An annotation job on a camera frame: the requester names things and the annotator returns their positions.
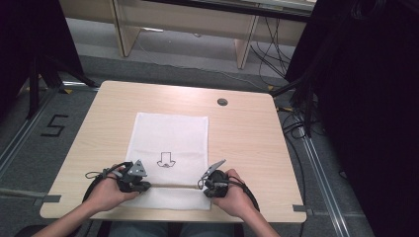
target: printed arrow symbol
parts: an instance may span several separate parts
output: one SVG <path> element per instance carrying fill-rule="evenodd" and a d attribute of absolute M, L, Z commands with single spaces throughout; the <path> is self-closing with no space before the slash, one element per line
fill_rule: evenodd
<path fill-rule="evenodd" d="M 161 160 L 157 161 L 157 165 L 164 168 L 173 167 L 176 164 L 176 161 L 172 161 L 171 152 L 161 152 Z"/>

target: wrist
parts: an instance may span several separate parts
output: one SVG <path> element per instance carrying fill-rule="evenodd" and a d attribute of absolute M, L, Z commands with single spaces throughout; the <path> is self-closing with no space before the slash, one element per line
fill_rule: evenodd
<path fill-rule="evenodd" d="M 248 206 L 248 208 L 244 209 L 242 214 L 239 216 L 244 222 L 252 220 L 253 218 L 257 217 L 260 212 L 254 208 L 253 206 Z"/>
<path fill-rule="evenodd" d="M 99 207 L 97 207 L 92 201 L 88 199 L 84 201 L 83 203 L 81 203 L 79 207 L 84 209 L 85 215 L 89 218 L 101 211 Z"/>

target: white cloth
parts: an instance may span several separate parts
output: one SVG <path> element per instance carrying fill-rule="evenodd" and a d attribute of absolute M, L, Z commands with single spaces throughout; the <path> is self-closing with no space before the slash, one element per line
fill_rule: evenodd
<path fill-rule="evenodd" d="M 141 160 L 152 188 L 125 205 L 210 209 L 197 190 L 208 168 L 208 126 L 207 117 L 138 113 L 126 161 Z"/>

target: person's left hand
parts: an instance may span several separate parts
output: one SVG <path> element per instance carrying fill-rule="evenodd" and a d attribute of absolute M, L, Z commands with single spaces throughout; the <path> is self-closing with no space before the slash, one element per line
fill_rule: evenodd
<path fill-rule="evenodd" d="M 115 178 L 116 176 L 114 174 L 109 174 L 108 177 Z M 89 204 L 95 212 L 111 210 L 122 202 L 139 196 L 139 192 L 121 192 L 117 181 L 112 178 L 107 178 L 99 182 L 86 199 L 85 202 Z"/>

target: wooden table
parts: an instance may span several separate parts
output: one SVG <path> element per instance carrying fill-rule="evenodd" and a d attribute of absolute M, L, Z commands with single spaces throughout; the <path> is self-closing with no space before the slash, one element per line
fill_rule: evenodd
<path fill-rule="evenodd" d="M 227 100 L 220 106 L 217 100 Z M 281 125 L 268 94 L 107 81 L 96 96 L 46 202 L 44 218 L 58 218 L 81 203 L 92 180 L 84 175 L 101 171 L 126 158 L 138 112 L 209 117 L 209 164 L 234 168 L 259 202 L 269 222 L 304 222 L 302 205 Z M 236 222 L 213 205 L 211 210 L 141 209 L 119 206 L 96 219 Z"/>

